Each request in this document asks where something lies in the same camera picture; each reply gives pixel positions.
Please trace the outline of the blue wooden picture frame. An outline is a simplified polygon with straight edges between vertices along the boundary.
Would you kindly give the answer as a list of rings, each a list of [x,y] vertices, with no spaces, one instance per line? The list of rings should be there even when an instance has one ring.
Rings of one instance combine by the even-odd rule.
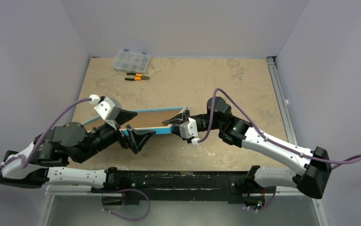
[[[99,117],[96,117],[96,118],[94,118],[94,119],[91,119],[91,120],[89,120],[89,121],[87,121],[87,122],[85,122],[85,123],[79,123],[79,124],[78,124],[78,127],[84,127],[85,130],[86,130],[86,132],[87,132],[87,124],[90,123],[90,122],[93,122],[93,121],[97,121],[97,120],[102,120],[102,119],[101,119],[100,116],[99,116]],[[120,125],[119,125],[119,129],[116,129],[116,130],[119,130],[119,131],[120,131],[122,134],[124,134],[125,136],[128,134],[127,131],[124,131],[124,130],[121,130],[121,129],[120,129]],[[154,130],[156,131],[156,135],[170,134],[170,133],[172,132],[172,128],[171,128],[171,129],[168,129],[168,130],[166,130],[166,129],[154,129]]]

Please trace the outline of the brown cardboard backing board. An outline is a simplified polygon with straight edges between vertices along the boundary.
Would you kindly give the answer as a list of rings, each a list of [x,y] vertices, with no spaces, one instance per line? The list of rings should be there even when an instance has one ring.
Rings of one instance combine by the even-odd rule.
[[[137,116],[130,121],[122,123],[120,129],[126,131],[126,126],[130,125],[137,130],[150,129],[171,129],[171,124],[162,123],[165,120],[171,119],[174,116],[182,113],[186,107],[162,108],[162,109],[147,109],[135,110]]]

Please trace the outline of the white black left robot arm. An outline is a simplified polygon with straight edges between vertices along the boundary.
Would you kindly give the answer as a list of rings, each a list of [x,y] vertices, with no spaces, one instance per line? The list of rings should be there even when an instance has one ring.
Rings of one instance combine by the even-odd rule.
[[[21,152],[7,151],[0,166],[0,184],[19,188],[40,188],[42,185],[84,185],[105,188],[114,193],[121,180],[107,175],[107,170],[81,170],[68,168],[69,160],[83,163],[112,144],[137,154],[153,135],[154,130],[137,130],[120,125],[137,116],[136,112],[121,110],[119,121],[107,122],[87,130],[78,122],[48,129],[38,135]]]

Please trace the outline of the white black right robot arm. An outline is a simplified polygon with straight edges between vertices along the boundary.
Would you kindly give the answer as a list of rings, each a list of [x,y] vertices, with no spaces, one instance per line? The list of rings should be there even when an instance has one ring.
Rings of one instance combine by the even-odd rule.
[[[192,144],[200,140],[198,132],[217,129],[223,142],[256,151],[287,166],[251,169],[252,175],[245,178],[245,186],[252,192],[261,187],[283,186],[296,188],[314,199],[324,195],[332,171],[327,150],[319,146],[314,150],[303,148],[258,132],[251,122],[234,116],[222,97],[210,98],[205,114],[190,115],[185,111],[163,123],[172,125],[173,134]]]

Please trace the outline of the orange black pliers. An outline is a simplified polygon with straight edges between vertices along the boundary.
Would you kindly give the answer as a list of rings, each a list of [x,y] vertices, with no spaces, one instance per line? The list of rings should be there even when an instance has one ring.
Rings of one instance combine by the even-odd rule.
[[[141,81],[141,80],[149,80],[150,77],[146,75],[142,75],[140,73],[126,73],[126,75],[131,75],[132,77],[124,78],[126,81]]]

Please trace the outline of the clear plastic organizer box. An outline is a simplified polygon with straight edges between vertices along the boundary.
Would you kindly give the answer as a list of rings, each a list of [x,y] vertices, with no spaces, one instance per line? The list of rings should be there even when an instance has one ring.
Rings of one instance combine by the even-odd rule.
[[[117,71],[144,73],[151,56],[145,52],[132,52],[127,49],[120,50],[113,60],[112,67]]]

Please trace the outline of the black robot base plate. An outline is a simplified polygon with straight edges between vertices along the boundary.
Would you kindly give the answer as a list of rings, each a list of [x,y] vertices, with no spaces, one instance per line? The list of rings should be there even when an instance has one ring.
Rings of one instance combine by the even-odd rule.
[[[106,171],[103,188],[92,188],[95,194],[119,192],[125,205],[151,201],[207,201],[228,204],[251,204],[261,207],[265,195],[275,192],[274,186],[261,187],[249,171]]]

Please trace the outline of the aluminium front rail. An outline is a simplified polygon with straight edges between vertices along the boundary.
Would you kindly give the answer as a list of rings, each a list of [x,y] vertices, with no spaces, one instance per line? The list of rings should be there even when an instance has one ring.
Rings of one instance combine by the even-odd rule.
[[[290,171],[258,171],[248,172],[163,172],[142,174],[116,175],[115,184],[104,188],[90,186],[49,186],[48,194],[53,195],[83,195],[83,194],[112,194],[123,192],[124,189],[133,189],[144,192],[148,197],[163,197],[169,200],[193,198],[201,196],[205,199],[211,196],[225,196],[237,194],[257,194],[264,190],[274,192],[276,187],[289,187],[314,199],[323,195],[321,188],[310,180],[303,181],[302,177]]]

